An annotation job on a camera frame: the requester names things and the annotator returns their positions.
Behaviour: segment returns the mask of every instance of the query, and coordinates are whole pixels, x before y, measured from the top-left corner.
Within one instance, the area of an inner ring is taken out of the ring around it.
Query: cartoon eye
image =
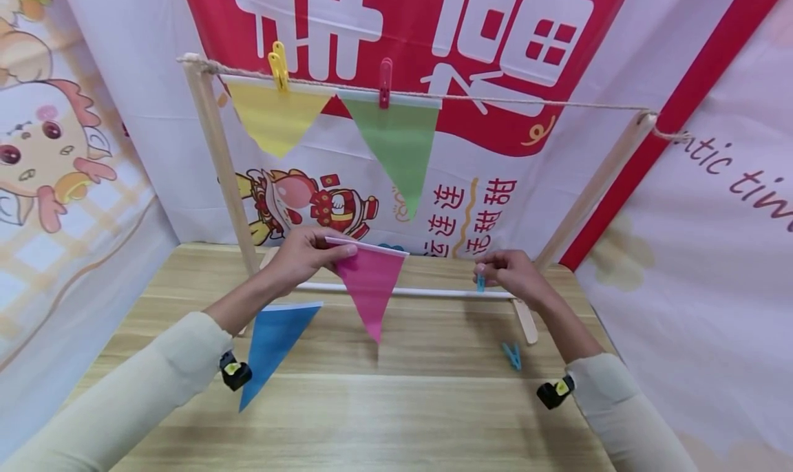
[[[41,125],[41,131],[45,132],[45,137],[56,140],[61,138],[61,127],[54,121],[45,121]]]
[[[22,153],[14,145],[0,145],[0,161],[2,164],[15,165],[22,158]]]

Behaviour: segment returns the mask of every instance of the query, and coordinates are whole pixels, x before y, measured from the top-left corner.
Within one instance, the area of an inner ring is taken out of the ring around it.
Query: yellow triangular flag
[[[283,158],[303,138],[335,88],[289,84],[279,92],[272,81],[221,76],[240,121],[261,150]]]

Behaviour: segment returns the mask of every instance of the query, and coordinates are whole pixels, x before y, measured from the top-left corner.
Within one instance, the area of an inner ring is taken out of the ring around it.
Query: hand
[[[553,286],[542,277],[522,250],[501,250],[476,259],[476,275],[485,276],[486,286],[501,286],[534,310],[558,298]]]
[[[358,253],[355,246],[329,247],[325,237],[346,238],[331,228],[304,226],[289,232],[286,241],[261,274],[275,281],[278,296],[288,295],[297,285],[308,281],[320,268],[335,273],[333,263]]]

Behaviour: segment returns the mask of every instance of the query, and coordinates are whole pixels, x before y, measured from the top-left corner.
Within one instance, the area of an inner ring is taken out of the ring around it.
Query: red banner
[[[568,100],[624,0],[187,0],[210,59],[290,75],[494,100]],[[445,100],[437,130],[512,157],[538,153],[562,107]],[[325,114],[349,117],[333,98]]]

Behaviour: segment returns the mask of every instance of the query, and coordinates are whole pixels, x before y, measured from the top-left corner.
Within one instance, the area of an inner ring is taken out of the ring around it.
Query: wooden tabletop
[[[474,289],[471,275],[463,260],[408,257],[399,286]],[[553,266],[547,277],[611,348],[575,276]],[[245,278],[239,248],[178,247],[70,400]],[[338,279],[321,272],[313,281]],[[346,294],[282,301],[317,300],[324,306],[243,414],[241,391],[218,376],[114,470],[613,470],[572,398],[550,411],[534,395],[564,369],[537,316],[539,341],[523,343],[518,373],[500,347],[522,340],[508,301],[394,298],[377,348]],[[235,355],[246,359],[249,346],[238,338]]]

